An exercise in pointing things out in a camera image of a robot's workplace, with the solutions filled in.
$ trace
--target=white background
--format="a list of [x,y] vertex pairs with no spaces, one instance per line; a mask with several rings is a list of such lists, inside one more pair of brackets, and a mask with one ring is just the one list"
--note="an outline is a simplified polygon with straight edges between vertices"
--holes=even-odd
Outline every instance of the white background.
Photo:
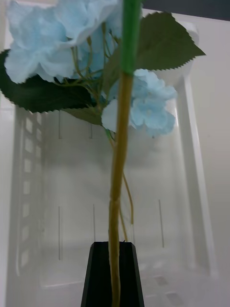
[[[5,2],[0,0],[0,49]],[[195,60],[191,81],[218,269],[230,285],[230,22],[174,16],[197,25],[207,55]]]

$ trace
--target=artificial flower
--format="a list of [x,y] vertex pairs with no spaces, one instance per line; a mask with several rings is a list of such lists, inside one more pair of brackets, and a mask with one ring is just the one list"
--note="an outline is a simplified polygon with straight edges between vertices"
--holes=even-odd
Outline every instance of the artificial flower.
[[57,19],[69,38],[66,46],[79,46],[108,18],[119,0],[59,0]]
[[[154,72],[141,69],[134,73],[131,96],[130,126],[138,130],[145,127],[151,137],[173,130],[175,118],[165,109],[167,100],[176,97],[172,86],[165,86],[164,81],[159,80]],[[111,97],[112,101],[103,110],[102,125],[116,132],[118,83],[112,87],[109,94]]]
[[73,74],[71,51],[60,48],[67,41],[65,28],[55,18],[53,7],[42,9],[12,1],[8,19],[13,43],[5,67],[12,81],[23,83],[35,74],[52,81]]

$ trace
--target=serrated leaf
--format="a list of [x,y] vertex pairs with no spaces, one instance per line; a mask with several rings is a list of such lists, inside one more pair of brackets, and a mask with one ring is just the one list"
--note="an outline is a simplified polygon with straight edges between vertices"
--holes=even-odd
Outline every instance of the serrated leaf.
[[0,89],[15,105],[40,113],[94,105],[89,92],[81,86],[62,87],[44,81],[39,76],[29,78],[22,84],[14,83],[4,66],[8,52],[5,50],[0,54]]
[[88,107],[84,109],[64,109],[63,111],[91,124],[102,125],[102,118],[96,107]]
[[[104,69],[105,93],[119,78],[120,50],[121,46],[118,46]],[[142,18],[136,69],[175,69],[202,55],[204,52],[170,13],[156,12]]]

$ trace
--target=blue hydrangea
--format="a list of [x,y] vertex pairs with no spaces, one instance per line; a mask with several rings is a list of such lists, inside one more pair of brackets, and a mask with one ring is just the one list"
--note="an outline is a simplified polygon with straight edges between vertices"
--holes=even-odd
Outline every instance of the blue hydrangea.
[[5,67],[12,81],[23,83],[28,77],[39,74],[51,82],[54,77],[73,74],[71,51],[60,48],[67,37],[54,8],[42,9],[12,1],[8,19],[13,44]]
[[67,46],[79,46],[108,18],[120,0],[59,0],[57,19],[66,29]]
[[[102,124],[106,129],[116,132],[118,83],[109,94],[110,103],[103,110]],[[156,74],[148,70],[135,71],[132,89],[129,125],[135,129],[145,127],[151,137],[167,134],[173,130],[175,118],[165,107],[169,99],[176,97],[172,86],[165,86]]]
[[105,22],[105,38],[112,54],[116,44],[110,31],[121,33],[121,12],[121,0],[60,0],[48,9],[11,1],[8,19],[13,43],[5,61],[7,74],[15,83],[23,83],[36,74],[49,82],[54,77],[60,81],[64,77],[79,78],[70,48],[78,46],[79,69],[84,70],[90,57],[88,36],[93,49],[89,71],[103,69],[100,25]]

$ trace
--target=green tape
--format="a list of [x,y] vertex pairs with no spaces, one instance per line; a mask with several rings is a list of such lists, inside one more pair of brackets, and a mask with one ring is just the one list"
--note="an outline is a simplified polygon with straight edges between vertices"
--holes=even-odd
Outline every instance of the green tape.
[[141,0],[123,0],[122,71],[133,74],[139,38]]

